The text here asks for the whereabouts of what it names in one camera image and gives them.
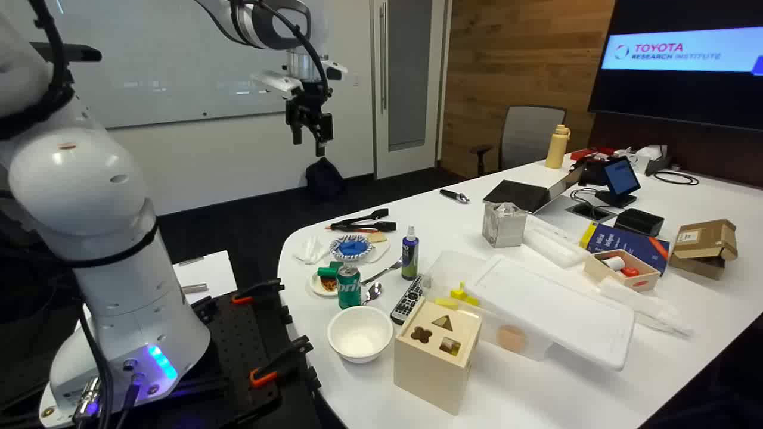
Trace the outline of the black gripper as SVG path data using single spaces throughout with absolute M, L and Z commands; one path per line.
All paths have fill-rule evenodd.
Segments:
M 303 132 L 309 132 L 314 139 L 314 155 L 323 158 L 325 140 L 333 139 L 333 123 L 322 111 L 325 103 L 323 96 L 299 93 L 297 99 L 286 103 L 286 124 L 293 133 L 293 146 L 303 143 Z

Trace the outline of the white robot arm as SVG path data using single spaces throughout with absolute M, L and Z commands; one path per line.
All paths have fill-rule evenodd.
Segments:
M 66 429 L 173 394 L 212 333 L 190 311 L 134 158 L 75 99 L 45 0 L 27 0 L 48 47 L 2 32 L 0 146 L 12 198 L 78 286 L 78 327 L 56 348 L 38 403 Z

